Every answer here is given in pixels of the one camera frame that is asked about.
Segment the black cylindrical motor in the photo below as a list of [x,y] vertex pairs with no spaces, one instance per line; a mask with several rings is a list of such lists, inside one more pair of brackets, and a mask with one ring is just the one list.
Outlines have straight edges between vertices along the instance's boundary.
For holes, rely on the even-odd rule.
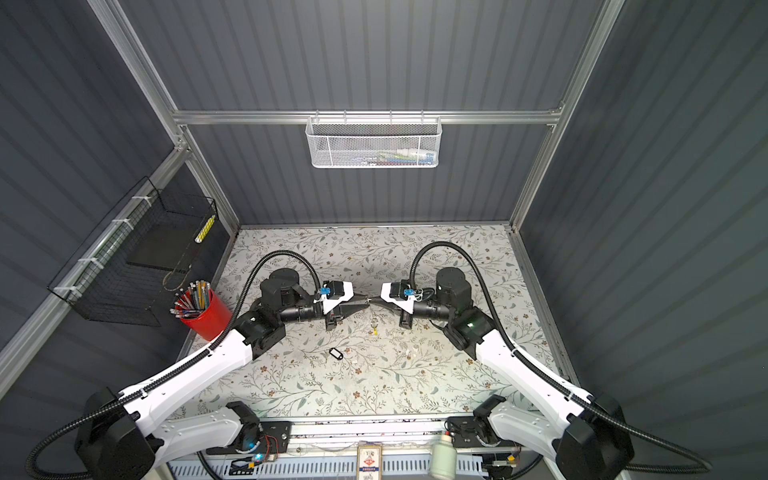
[[441,269],[435,283],[435,298],[439,303],[456,308],[457,313],[472,305],[472,286],[458,268]]
[[299,273],[292,268],[280,268],[261,283],[261,303],[278,312],[294,306],[301,294],[294,288],[299,285]]

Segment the white plastic bottle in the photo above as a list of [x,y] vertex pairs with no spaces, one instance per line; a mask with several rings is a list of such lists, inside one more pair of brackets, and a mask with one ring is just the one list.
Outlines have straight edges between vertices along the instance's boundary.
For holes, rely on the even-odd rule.
[[438,480],[456,478],[456,449],[453,448],[453,439],[447,432],[432,446],[429,475]]

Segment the black cable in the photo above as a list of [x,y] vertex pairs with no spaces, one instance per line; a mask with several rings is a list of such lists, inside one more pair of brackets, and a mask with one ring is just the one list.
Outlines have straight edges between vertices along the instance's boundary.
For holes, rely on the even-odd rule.
[[203,470],[210,475],[213,480],[223,480],[208,464],[202,452],[197,453],[197,459],[200,460],[200,464],[203,466]]
[[113,403],[105,405],[98,410],[94,410],[93,412],[87,415],[83,415],[79,419],[69,422],[67,425],[64,425],[63,427],[59,428],[52,434],[42,439],[37,445],[35,445],[35,447],[29,452],[29,455],[27,456],[27,460],[24,465],[27,475],[29,475],[32,478],[35,478],[36,480],[83,480],[85,478],[90,478],[91,474],[88,472],[56,473],[56,472],[47,472],[45,470],[42,470],[38,467],[38,457],[40,456],[42,451],[45,450],[51,443],[61,438],[62,436],[66,435],[67,433],[71,432],[72,430],[79,428],[80,425],[88,421],[91,421],[93,419],[96,419],[100,416],[103,416],[106,413],[112,412],[115,409],[119,409],[126,403],[132,402],[135,399],[140,398],[142,395],[142,391],[144,393],[148,393],[151,390],[156,389],[158,386],[174,378],[180,373],[188,370],[192,365],[194,365],[195,363],[198,363],[205,357],[209,356],[210,353],[213,352],[224,341],[224,338],[229,334],[229,332],[232,331],[235,320],[237,320],[237,317],[240,315],[240,310],[243,308],[243,302],[245,302],[245,297],[248,294],[248,290],[250,290],[250,286],[253,283],[253,279],[256,278],[256,274],[259,273],[259,270],[261,270],[261,267],[264,266],[264,264],[267,261],[271,260],[272,258],[280,257],[283,255],[287,257],[295,258],[301,263],[303,263],[304,266],[306,266],[306,268],[310,271],[310,275],[312,276],[312,281],[315,283],[315,294],[317,294],[320,290],[320,279],[317,276],[317,272],[312,267],[312,264],[306,258],[290,250],[275,250],[273,252],[269,252],[267,255],[264,255],[263,257],[261,257],[261,260],[259,260],[259,262],[253,268],[253,270],[250,271],[250,275],[248,275],[248,279],[246,280],[245,285],[243,286],[243,291],[240,293],[240,298],[237,301],[235,310],[233,311],[232,317],[230,318],[230,321],[227,323],[227,326],[224,327],[223,332],[218,337],[216,337],[216,339],[213,342],[211,342],[211,344],[207,348],[202,349],[200,352],[197,353],[197,355],[195,355],[185,363],[179,365],[177,368],[166,373],[159,379],[148,384],[142,390],[133,392],[130,395],[122,396],[116,401],[114,401]]
[[437,323],[435,323],[435,320],[429,319],[429,322],[432,324],[432,326],[434,326],[436,329],[440,330],[441,332],[443,330],[445,330],[445,327],[444,326],[440,326]]
[[628,425],[622,422],[619,419],[616,419],[608,415],[607,413],[593,406],[591,403],[587,402],[581,397],[576,396],[573,392],[571,392],[570,389],[563,386],[562,384],[560,384],[560,382],[553,379],[546,373],[542,372],[536,365],[534,365],[530,360],[528,360],[525,357],[525,355],[523,355],[522,351],[518,349],[515,346],[515,344],[507,336],[507,333],[504,330],[504,326],[502,325],[502,322],[501,320],[499,320],[498,314],[496,313],[496,308],[494,308],[493,306],[493,302],[491,300],[491,294],[488,291],[488,287],[485,285],[485,281],[483,280],[482,275],[480,274],[479,268],[475,264],[475,261],[469,256],[469,254],[466,253],[464,249],[462,249],[460,246],[451,242],[438,241],[438,242],[432,242],[429,245],[424,246],[421,250],[419,250],[419,252],[416,254],[416,257],[413,259],[413,263],[411,264],[409,281],[412,288],[415,288],[414,277],[416,274],[416,267],[419,264],[419,260],[422,259],[425,253],[427,253],[428,251],[430,251],[435,247],[451,248],[459,252],[462,255],[462,257],[464,257],[465,260],[467,260],[467,263],[469,263],[469,266],[472,268],[472,271],[475,273],[475,276],[477,277],[478,282],[480,283],[480,288],[482,289],[483,296],[485,297],[485,302],[488,304],[488,310],[491,312],[491,317],[495,322],[496,329],[498,330],[499,334],[502,336],[502,339],[504,340],[504,343],[506,344],[506,346],[512,352],[512,355],[514,355],[515,358],[520,360],[520,362],[522,362],[523,365],[527,366],[539,378],[544,380],[547,384],[549,384],[552,388],[556,389],[558,392],[562,393],[569,400],[575,402],[581,408],[594,414],[604,422],[609,423],[613,427],[620,429],[630,435],[638,437],[639,439],[645,440],[646,442],[652,443],[656,446],[661,447],[662,449],[669,450],[672,453],[676,453],[682,457],[688,458],[689,460],[693,460],[694,462],[697,463],[696,465],[645,465],[645,464],[630,463],[630,464],[627,464],[625,469],[631,470],[634,472],[664,473],[664,474],[696,474],[696,473],[707,473],[710,470],[712,470],[712,464],[706,458],[702,457],[701,455],[698,455],[696,452],[686,449],[683,446],[676,445],[672,442],[668,442],[667,440],[664,440],[660,437],[652,435],[648,432],[644,432],[640,429],[637,429],[631,425]]

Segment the aluminum frame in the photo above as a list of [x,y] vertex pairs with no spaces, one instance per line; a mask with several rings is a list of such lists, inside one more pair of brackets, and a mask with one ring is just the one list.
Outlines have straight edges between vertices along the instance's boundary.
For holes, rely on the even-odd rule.
[[547,173],[552,158],[554,158],[558,151],[563,135],[568,128],[568,124],[571,122],[574,111],[578,106],[579,100],[581,100],[581,96],[592,76],[592,71],[594,71],[594,66],[598,62],[600,53],[602,53],[608,36],[616,24],[622,7],[624,7],[624,0],[605,0],[603,4],[598,19],[590,32],[587,44],[584,46],[581,57],[576,64],[573,77],[571,77],[568,88],[565,90],[560,121],[545,137],[541,150],[531,166],[528,178],[515,205],[515,210],[509,219],[509,223],[515,231],[520,230],[520,226],[531,209],[536,192],[544,180],[544,175]]
[[381,222],[352,222],[352,223],[269,223],[265,225],[242,225],[241,230],[270,230],[280,228],[355,228],[355,227],[445,227],[451,225],[498,225],[508,227],[508,223],[503,220],[492,220],[482,222],[401,222],[401,223],[381,223]]
[[174,120],[173,112],[177,110],[176,103],[157,73],[149,54],[120,6],[119,0],[88,0],[88,4],[134,76],[134,80],[144,92],[144,96],[168,136],[175,144],[183,141],[190,146],[194,155],[187,162],[187,167],[200,185],[203,195],[216,201],[221,223],[230,235],[234,235],[240,226],[240,220],[192,134]]
[[543,111],[175,111],[182,125],[304,125],[307,118],[321,123],[435,123],[443,124],[546,124],[560,121],[560,110]]
[[[176,146],[149,177],[149,181],[144,182],[136,194],[125,204],[125,207],[118,212],[115,219],[126,218],[144,201],[139,197],[147,196],[155,187],[165,187],[184,164],[189,153],[186,145]],[[104,243],[119,226],[118,222],[110,222],[85,251],[83,257],[94,256],[94,253],[104,246]],[[85,267],[85,263],[77,262],[58,286],[70,286],[79,278]],[[53,293],[48,294],[43,303],[5,345],[5,348],[0,351],[0,399],[8,392],[13,382],[22,374],[70,310],[71,307],[64,300]]]

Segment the small box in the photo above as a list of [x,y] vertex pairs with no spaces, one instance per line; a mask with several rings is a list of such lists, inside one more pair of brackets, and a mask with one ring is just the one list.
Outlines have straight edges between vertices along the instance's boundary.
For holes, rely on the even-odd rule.
[[382,446],[361,445],[357,447],[357,480],[381,480]]

